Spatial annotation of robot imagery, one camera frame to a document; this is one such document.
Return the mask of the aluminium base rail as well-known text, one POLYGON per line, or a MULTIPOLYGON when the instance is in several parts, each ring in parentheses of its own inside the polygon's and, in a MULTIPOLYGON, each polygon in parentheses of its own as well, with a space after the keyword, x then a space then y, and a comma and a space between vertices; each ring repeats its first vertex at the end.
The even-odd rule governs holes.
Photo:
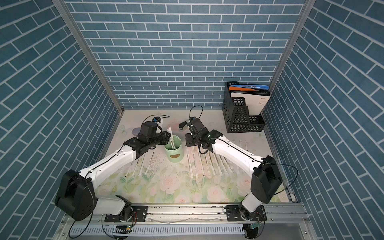
MULTIPOLYGON (((148 206, 144 224, 205 224, 205 223, 239 223, 251 224, 256 221, 228 222, 224 208, 227 205, 239 204, 135 204, 132 206, 148 206)), ((310 218, 303 204, 271 203, 264 205, 267 220, 260 223, 307 224, 310 218)))

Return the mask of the black mesh file holder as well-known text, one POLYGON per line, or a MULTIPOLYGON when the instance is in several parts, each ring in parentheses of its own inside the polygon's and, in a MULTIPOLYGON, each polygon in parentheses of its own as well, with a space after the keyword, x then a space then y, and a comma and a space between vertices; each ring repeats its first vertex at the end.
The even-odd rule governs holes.
POLYGON ((226 82, 223 115, 227 133, 261 132, 266 123, 261 114, 251 116, 244 97, 231 97, 229 87, 238 82, 226 82))

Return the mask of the eleventh straw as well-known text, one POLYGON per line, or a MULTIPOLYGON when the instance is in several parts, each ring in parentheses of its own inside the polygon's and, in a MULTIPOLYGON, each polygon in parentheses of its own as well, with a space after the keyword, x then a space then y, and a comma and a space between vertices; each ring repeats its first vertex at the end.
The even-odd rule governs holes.
POLYGON ((149 169, 150 169, 150 167, 151 167, 151 163, 152 163, 154 154, 155 154, 155 152, 152 153, 152 156, 151 156, 150 161, 149 161, 149 163, 148 163, 148 167, 147 167, 147 170, 146 170, 146 172, 145 172, 146 175, 148 174, 148 171, 149 171, 149 169))

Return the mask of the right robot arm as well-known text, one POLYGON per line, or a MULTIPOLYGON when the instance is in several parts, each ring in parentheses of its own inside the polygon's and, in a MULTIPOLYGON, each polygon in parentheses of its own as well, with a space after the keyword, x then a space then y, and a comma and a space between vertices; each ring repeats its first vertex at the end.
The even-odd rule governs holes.
POLYGON ((187 147, 200 147, 222 156, 251 177, 250 192, 240 205, 240 210, 250 214, 262 204, 268 204, 283 182, 279 167, 271 156, 262 158, 232 143, 217 130, 209 131, 196 117, 186 122, 190 130, 186 134, 187 147))

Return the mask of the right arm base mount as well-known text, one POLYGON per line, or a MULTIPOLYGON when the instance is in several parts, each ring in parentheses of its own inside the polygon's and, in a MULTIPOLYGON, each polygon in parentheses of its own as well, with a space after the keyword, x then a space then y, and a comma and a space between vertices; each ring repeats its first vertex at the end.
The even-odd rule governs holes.
POLYGON ((249 212, 244 206, 239 205, 227 205, 224 208, 224 212, 228 222, 239 221, 256 221, 264 222, 267 220, 266 211, 263 205, 260 205, 255 211, 249 212))

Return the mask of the blue folder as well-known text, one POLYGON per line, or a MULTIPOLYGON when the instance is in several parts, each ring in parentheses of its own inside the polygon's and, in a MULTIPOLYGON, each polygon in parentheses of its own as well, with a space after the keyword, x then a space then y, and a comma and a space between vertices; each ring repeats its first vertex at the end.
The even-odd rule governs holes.
POLYGON ((230 85, 229 91, 269 91, 266 85, 230 85))

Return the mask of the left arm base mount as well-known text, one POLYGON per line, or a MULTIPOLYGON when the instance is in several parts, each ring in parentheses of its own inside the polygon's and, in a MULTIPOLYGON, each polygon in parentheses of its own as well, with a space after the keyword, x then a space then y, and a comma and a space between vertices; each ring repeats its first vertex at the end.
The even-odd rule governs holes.
POLYGON ((124 214, 106 215, 104 221, 106 223, 138 223, 145 222, 148 213, 148 206, 131 206, 129 215, 125 219, 124 214))

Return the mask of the wrapped straws in cup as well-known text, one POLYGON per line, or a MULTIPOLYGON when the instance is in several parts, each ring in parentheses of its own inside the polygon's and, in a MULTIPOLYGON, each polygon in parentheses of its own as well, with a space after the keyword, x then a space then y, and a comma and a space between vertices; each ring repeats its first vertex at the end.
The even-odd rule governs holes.
POLYGON ((172 127, 168 127, 167 128, 167 132, 171 135, 170 136, 170 144, 171 144, 171 148, 172 150, 175 150, 176 149, 176 145, 175 145, 175 141, 174 141, 174 136, 173 136, 173 132, 172 132, 172 127))

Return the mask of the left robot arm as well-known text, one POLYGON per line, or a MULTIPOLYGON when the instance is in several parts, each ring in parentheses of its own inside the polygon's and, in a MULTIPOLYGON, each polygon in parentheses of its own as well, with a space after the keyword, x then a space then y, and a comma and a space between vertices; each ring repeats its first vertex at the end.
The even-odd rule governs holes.
POLYGON ((163 131, 156 122, 144 122, 139 134, 123 143, 114 153, 80 171, 69 170, 61 180, 55 205, 75 221, 82 221, 89 215, 112 215, 119 222, 131 220, 132 203, 116 195, 113 198, 99 198, 95 190, 117 170, 139 159, 157 145, 169 143, 171 134, 163 131))

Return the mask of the purple fabric glasses case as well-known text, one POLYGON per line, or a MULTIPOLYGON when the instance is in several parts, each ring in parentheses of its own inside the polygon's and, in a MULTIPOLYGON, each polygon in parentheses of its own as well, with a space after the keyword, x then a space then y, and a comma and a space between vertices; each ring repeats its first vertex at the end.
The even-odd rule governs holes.
POLYGON ((132 130, 132 135, 134 135, 134 136, 138 136, 139 133, 140 133, 140 131, 141 131, 141 128, 134 128, 134 129, 132 130))

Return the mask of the thirteenth straw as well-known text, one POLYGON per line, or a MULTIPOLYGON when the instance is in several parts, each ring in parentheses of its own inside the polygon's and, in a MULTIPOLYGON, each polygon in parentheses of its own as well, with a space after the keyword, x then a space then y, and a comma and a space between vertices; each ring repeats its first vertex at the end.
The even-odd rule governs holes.
POLYGON ((145 162, 145 155, 146 155, 146 154, 144 154, 144 155, 142 156, 141 167, 140 167, 140 171, 139 171, 138 176, 141 176, 141 175, 142 175, 143 167, 144 167, 144 162, 145 162))

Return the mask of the green cylindrical cup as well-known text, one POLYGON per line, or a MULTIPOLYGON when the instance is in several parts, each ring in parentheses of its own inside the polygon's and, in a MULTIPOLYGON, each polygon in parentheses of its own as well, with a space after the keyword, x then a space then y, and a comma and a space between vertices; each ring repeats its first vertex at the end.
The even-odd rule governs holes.
POLYGON ((167 159, 171 163, 179 163, 184 157, 184 150, 182 145, 182 140, 179 136, 174 135, 175 149, 172 148, 171 141, 168 144, 164 145, 165 153, 167 159))

